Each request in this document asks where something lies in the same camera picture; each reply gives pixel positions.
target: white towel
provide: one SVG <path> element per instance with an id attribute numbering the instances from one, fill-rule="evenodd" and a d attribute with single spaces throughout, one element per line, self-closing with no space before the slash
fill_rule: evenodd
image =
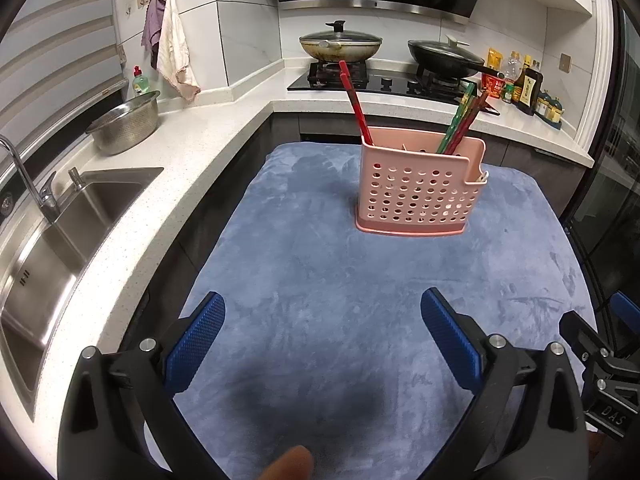
<path id="1" fill-rule="evenodd" d="M 187 101 L 193 101 L 200 93 L 189 62 L 187 40 L 175 0 L 166 0 L 158 47 L 158 72 Z"/>

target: red chopstick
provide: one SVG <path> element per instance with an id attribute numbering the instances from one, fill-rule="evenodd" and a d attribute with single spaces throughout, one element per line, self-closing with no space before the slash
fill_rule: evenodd
<path id="1" fill-rule="evenodd" d="M 367 126 L 367 121 L 364 118 L 364 113 L 362 113 L 362 108 L 360 107 L 360 101 L 358 101 L 358 95 L 356 94 L 356 89 L 353 87 L 353 83 L 351 82 L 351 74 L 349 74 L 349 68 L 343 59 L 339 62 L 340 65 L 340 79 L 342 80 L 342 84 L 344 85 L 344 89 L 347 91 L 347 95 L 349 96 L 349 101 L 351 101 L 351 106 L 353 107 L 353 111 L 356 114 L 356 118 L 358 120 L 358 124 L 360 125 L 360 131 L 362 132 L 362 136 L 364 137 L 364 141 L 369 145 L 373 146 L 373 139 L 371 139 L 371 132 L 369 131 L 369 127 Z"/>
<path id="2" fill-rule="evenodd" d="M 482 95 L 475 100 L 471 107 L 471 110 L 469 110 L 468 114 L 462 119 L 462 122 L 458 126 L 458 129 L 453 134 L 453 137 L 451 137 L 451 140 L 444 150 L 443 155 L 453 155 L 453 152 L 456 151 L 456 148 L 460 144 L 462 137 L 464 137 L 469 131 L 471 123 L 476 120 L 478 112 L 482 109 L 482 107 L 484 107 L 484 103 L 486 102 L 486 98 L 488 95 L 489 92 L 485 90 L 484 92 L 482 92 Z"/>

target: blue gripper pad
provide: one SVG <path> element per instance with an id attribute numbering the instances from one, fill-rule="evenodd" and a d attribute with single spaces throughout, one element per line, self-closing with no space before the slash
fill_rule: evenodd
<path id="1" fill-rule="evenodd" d="M 610 300 L 611 309 L 634 334 L 640 335 L 640 308 L 625 294 L 617 291 Z"/>
<path id="2" fill-rule="evenodd" d="M 456 321 L 455 311 L 436 288 L 424 291 L 420 310 L 459 386 L 478 393 L 482 389 L 482 358 Z"/>
<path id="3" fill-rule="evenodd" d="M 174 396 L 189 387 L 224 322 L 225 300 L 214 293 L 166 359 L 167 393 Z"/>

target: chopstick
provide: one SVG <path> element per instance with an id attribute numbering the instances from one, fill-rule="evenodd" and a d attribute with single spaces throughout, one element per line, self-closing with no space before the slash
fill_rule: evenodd
<path id="1" fill-rule="evenodd" d="M 458 105 L 458 109 L 456 110 L 456 114 L 453 116 L 451 124 L 447 128 L 447 133 L 445 133 L 444 137 L 440 141 L 440 145 L 436 150 L 436 153 L 444 153 L 447 149 L 447 144 L 453 137 L 453 134 L 456 133 L 456 129 L 460 124 L 460 121 L 465 117 L 466 111 L 471 104 L 471 98 L 476 93 L 476 83 L 470 82 L 466 85 L 466 90 L 462 98 L 460 99 L 460 104 Z"/>
<path id="2" fill-rule="evenodd" d="M 488 95 L 489 92 L 485 90 L 484 92 L 482 92 L 482 95 L 474 101 L 471 110 L 469 110 L 465 118 L 462 119 L 462 122 L 456 130 L 456 133 L 453 134 L 453 137 L 451 137 L 451 142 L 444 150 L 444 155 L 453 155 L 453 152 L 456 151 L 456 148 L 460 144 L 462 137 L 466 135 L 471 126 L 471 123 L 473 123 L 473 121 L 476 119 L 476 116 L 478 116 L 478 112 L 484 107 L 484 103 L 486 102 L 486 98 L 488 97 Z"/>
<path id="3" fill-rule="evenodd" d="M 340 65 L 340 79 L 342 81 L 342 84 L 344 85 L 344 89 L 347 91 L 349 101 L 351 101 L 351 106 L 353 107 L 353 111 L 356 114 L 356 119 L 358 120 L 358 124 L 360 125 L 360 131 L 362 132 L 364 141 L 369 146 L 373 146 L 374 144 L 373 139 L 371 139 L 371 132 L 369 131 L 367 121 L 364 118 L 364 113 L 362 113 L 360 101 L 358 101 L 358 95 L 356 94 L 356 90 L 353 87 L 353 83 L 351 82 L 351 74 L 349 74 L 347 63 L 343 59 L 341 59 L 338 64 Z"/>

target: stove knob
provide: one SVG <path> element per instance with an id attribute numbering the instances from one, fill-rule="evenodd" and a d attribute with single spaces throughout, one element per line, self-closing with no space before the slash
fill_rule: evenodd
<path id="1" fill-rule="evenodd" d="M 419 92 L 421 90 L 420 83 L 417 81 L 408 81 L 406 86 L 409 89 L 409 92 Z"/>

